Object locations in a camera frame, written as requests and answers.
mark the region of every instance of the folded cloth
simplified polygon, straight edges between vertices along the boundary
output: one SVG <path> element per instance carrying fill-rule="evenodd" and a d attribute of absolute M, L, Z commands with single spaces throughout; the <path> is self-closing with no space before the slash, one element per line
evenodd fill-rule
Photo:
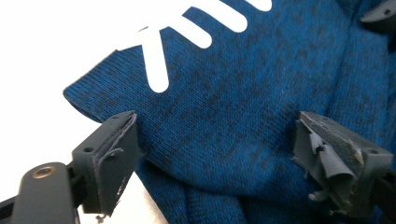
<path fill-rule="evenodd" d="M 200 11 L 208 49 L 161 30 L 170 86 L 149 87 L 141 47 L 115 51 L 64 91 L 96 121 L 138 114 L 146 153 L 136 172 L 170 223 L 376 223 L 329 217 L 331 204 L 292 160 L 295 120 L 311 111 L 396 151 L 396 52 L 391 35 L 362 28 L 378 1 L 276 0 L 245 15 L 237 34 Z"/>

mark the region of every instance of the white surface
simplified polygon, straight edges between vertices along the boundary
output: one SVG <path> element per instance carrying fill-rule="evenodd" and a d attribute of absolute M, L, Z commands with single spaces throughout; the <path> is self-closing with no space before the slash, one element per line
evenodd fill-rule
<path fill-rule="evenodd" d="M 136 31 L 156 11 L 152 2 L 0 1 L 0 201 L 16 195 L 21 177 L 37 165 L 69 163 L 99 127 L 63 90 L 114 49 L 135 45 Z M 105 223 L 163 222 L 150 203 L 135 176 Z M 80 213 L 83 224 L 94 217 Z"/>

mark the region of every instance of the garment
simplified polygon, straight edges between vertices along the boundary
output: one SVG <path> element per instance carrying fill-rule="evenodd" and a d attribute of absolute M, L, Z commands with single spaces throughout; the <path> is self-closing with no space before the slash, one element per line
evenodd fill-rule
<path fill-rule="evenodd" d="M 396 53 L 361 27 L 378 1 L 276 0 L 268 12 L 224 1 L 242 33 L 203 11 L 184 17 L 212 35 L 200 49 L 161 30 L 169 88 L 149 87 L 141 47 L 114 51 L 64 91 L 102 122 L 135 110 L 146 153 L 136 172 L 170 223 L 376 223 L 329 217 L 330 204 L 292 160 L 295 120 L 311 111 L 396 151 Z"/>

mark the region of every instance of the white print on fabric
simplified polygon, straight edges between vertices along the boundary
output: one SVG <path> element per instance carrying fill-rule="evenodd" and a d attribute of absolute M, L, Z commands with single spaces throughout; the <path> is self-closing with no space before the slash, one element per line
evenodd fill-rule
<path fill-rule="evenodd" d="M 246 0 L 246 2 L 260 11 L 269 11 L 272 7 L 271 0 Z M 245 16 L 220 0 L 190 0 L 180 1 L 180 4 L 184 5 L 179 6 L 181 8 L 179 14 L 156 17 L 157 20 L 151 21 L 147 27 L 138 32 L 139 42 L 143 49 L 148 84 L 155 92 L 166 91 L 169 86 L 160 35 L 161 29 L 171 27 L 201 49 L 207 49 L 212 44 L 210 34 L 182 16 L 190 7 L 202 10 L 236 33 L 244 32 L 248 27 Z"/>

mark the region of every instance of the navy blue cloth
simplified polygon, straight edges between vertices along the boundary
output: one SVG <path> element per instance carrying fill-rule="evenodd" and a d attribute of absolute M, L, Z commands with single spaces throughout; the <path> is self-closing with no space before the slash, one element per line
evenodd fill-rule
<path fill-rule="evenodd" d="M 96 121 L 138 114 L 146 157 L 136 172 L 170 223 L 376 223 L 329 217 L 292 160 L 299 111 L 327 116 L 396 151 L 396 53 L 392 36 L 361 27 L 378 1 L 276 0 L 237 34 L 191 8 L 212 35 L 199 49 L 161 30 L 170 86 L 153 92 L 141 47 L 115 51 L 64 91 Z"/>

